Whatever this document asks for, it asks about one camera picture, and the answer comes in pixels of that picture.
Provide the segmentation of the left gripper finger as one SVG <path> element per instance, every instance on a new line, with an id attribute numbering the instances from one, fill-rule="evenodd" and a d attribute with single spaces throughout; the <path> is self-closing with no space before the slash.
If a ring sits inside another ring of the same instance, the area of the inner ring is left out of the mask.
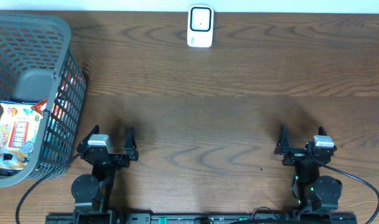
<path id="1" fill-rule="evenodd" d="M 78 144 L 79 149 L 85 149 L 88 145 L 88 141 L 93 134 L 99 134 L 99 125 L 95 125 L 90 133 Z"/>
<path id="2" fill-rule="evenodd" d="M 124 150 L 131 161 L 138 161 L 139 152 L 134 138 L 134 128 L 131 127 L 128 129 L 128 134 L 124 142 Z"/>

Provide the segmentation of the orange snack bar wrapper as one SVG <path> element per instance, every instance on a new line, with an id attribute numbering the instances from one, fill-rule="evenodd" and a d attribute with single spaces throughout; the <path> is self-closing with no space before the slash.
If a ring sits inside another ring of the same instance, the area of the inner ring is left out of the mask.
<path id="1" fill-rule="evenodd" d="M 63 119 L 66 111 L 70 110 L 71 104 L 67 100 L 65 96 L 63 96 L 63 93 L 68 93 L 69 88 L 74 88 L 76 85 L 81 84 L 83 78 L 80 77 L 77 73 L 73 76 L 70 72 L 68 73 L 68 80 L 64 81 L 62 80 L 62 84 L 60 86 L 61 93 L 57 93 L 56 100 L 57 103 L 53 104 L 53 107 L 51 109 L 51 112 L 54 116 L 56 116 L 58 119 Z M 48 102 L 48 98 L 36 103 L 34 106 L 31 106 L 31 109 L 37 112 L 39 115 L 43 116 L 44 111 L 46 109 Z"/>

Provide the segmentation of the yellow snack bag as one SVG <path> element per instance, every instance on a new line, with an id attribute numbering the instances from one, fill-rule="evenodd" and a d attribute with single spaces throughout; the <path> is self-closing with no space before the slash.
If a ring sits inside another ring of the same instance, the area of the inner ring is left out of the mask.
<path id="1" fill-rule="evenodd" d="M 0 170 L 18 172 L 32 157 L 43 116 L 33 103 L 2 101 L 0 118 Z"/>

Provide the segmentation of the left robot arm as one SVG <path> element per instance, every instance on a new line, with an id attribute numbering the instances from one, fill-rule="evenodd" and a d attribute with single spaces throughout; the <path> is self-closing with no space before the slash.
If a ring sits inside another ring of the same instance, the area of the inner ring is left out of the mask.
<path id="1" fill-rule="evenodd" d="M 73 181 L 74 223 L 124 223 L 124 216 L 109 207 L 109 200 L 117 171 L 129 167 L 130 162 L 139 158 L 133 128 L 128 129 L 123 149 L 123 154 L 111 153 L 110 137 L 100 134 L 98 125 L 79 143 L 77 152 L 81 159 L 92 165 L 92 172 Z"/>

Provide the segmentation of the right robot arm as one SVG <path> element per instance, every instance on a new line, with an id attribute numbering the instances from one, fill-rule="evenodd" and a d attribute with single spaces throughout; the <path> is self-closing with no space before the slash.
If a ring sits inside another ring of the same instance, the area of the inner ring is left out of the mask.
<path id="1" fill-rule="evenodd" d="M 319 167 L 329 163 L 336 150 L 333 139 L 322 126 L 303 148 L 291 147 L 286 127 L 281 126 L 274 153 L 283 156 L 284 166 L 295 168 L 292 194 L 299 200 L 299 207 L 288 213 L 289 218 L 332 223 L 332 212 L 338 209 L 342 183 L 331 176 L 320 175 Z"/>

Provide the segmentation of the white barcode scanner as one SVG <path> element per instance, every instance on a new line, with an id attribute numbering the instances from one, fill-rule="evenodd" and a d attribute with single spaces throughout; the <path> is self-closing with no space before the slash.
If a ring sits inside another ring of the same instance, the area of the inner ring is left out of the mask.
<path id="1" fill-rule="evenodd" d="M 208 5 L 193 5 L 189 9 L 187 45 L 209 48 L 213 42 L 214 10 Z"/>

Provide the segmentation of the grey plastic shopping basket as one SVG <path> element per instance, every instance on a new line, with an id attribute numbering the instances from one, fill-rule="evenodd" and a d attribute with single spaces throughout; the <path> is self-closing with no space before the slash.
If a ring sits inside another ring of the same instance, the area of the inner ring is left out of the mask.
<path id="1" fill-rule="evenodd" d="M 55 169 L 72 155 L 87 94 L 71 37 L 59 17 L 0 12 L 0 103 L 47 102 L 27 165 L 13 174 L 0 171 L 0 188 L 65 172 Z"/>

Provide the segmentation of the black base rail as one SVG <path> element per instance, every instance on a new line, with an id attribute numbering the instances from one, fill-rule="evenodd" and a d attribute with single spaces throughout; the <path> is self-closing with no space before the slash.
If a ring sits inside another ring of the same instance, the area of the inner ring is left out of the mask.
<path id="1" fill-rule="evenodd" d="M 166 215 L 127 213 L 118 215 L 48 215 L 45 224 L 116 223 L 116 224 L 229 224 L 229 223 L 357 223 L 355 215 L 304 215 L 295 220 L 272 213 L 254 215 L 201 214 Z"/>

